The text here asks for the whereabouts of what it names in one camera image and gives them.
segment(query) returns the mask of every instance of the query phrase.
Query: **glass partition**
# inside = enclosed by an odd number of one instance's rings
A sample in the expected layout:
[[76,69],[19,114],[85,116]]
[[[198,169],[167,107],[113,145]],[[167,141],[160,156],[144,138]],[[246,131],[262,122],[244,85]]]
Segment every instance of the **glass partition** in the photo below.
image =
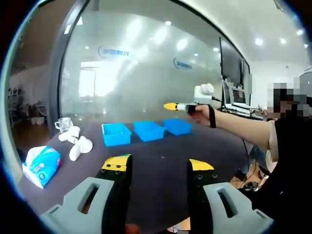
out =
[[169,0],[90,1],[65,53],[60,115],[78,125],[185,117],[163,105],[193,102],[204,83],[222,97],[219,37]]

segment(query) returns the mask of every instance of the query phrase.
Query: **blue tray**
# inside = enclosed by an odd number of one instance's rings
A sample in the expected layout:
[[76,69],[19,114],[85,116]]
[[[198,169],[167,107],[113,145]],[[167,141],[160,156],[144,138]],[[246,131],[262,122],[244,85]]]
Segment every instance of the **blue tray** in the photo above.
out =
[[123,123],[102,124],[106,146],[127,145],[131,141],[131,131]]
[[162,121],[165,129],[175,136],[191,133],[191,124],[178,118],[164,119]]
[[165,128],[153,121],[139,121],[133,123],[135,133],[141,140],[151,141],[164,138]]

